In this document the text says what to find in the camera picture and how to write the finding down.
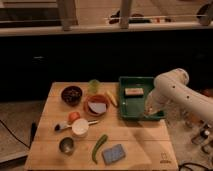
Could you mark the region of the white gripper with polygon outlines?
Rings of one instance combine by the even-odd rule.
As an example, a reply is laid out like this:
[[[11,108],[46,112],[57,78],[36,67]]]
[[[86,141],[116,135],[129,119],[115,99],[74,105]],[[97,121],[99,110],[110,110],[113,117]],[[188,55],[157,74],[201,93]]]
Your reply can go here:
[[[145,114],[154,115],[161,111],[167,102],[167,98],[155,91],[151,91],[145,100]]]

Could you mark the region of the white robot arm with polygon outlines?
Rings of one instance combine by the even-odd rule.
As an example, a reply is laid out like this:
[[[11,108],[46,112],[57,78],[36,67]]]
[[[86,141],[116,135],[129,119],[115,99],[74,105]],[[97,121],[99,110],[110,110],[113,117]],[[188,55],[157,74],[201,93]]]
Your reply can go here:
[[[192,90],[188,83],[189,75],[181,68],[156,76],[145,100],[145,114],[153,115],[173,101],[213,126],[213,99]]]

